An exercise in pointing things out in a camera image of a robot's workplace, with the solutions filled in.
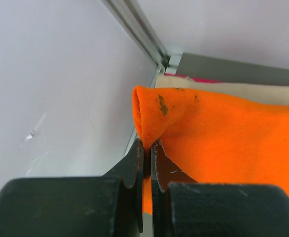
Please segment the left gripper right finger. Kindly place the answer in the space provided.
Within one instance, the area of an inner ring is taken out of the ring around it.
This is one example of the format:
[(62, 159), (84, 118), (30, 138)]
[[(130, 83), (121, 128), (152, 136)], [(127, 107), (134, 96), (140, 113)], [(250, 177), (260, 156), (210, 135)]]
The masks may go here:
[(153, 236), (176, 236), (172, 217), (173, 201), (168, 185), (175, 183), (195, 183), (196, 181), (180, 169), (167, 155), (161, 140), (151, 146), (151, 183)]

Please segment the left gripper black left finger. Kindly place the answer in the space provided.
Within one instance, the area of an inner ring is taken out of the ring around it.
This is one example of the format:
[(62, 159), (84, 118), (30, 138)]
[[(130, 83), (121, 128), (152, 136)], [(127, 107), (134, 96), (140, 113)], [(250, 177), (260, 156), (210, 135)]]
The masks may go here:
[(127, 154), (104, 177), (119, 179), (114, 232), (143, 232), (144, 148), (134, 140)]

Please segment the orange t shirt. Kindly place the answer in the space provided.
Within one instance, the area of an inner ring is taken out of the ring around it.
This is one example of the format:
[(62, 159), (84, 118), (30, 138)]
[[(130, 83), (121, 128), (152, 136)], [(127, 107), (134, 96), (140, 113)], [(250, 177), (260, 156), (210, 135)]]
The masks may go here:
[(274, 184), (289, 196), (289, 106), (187, 88), (133, 90), (144, 150), (162, 142), (198, 182)]

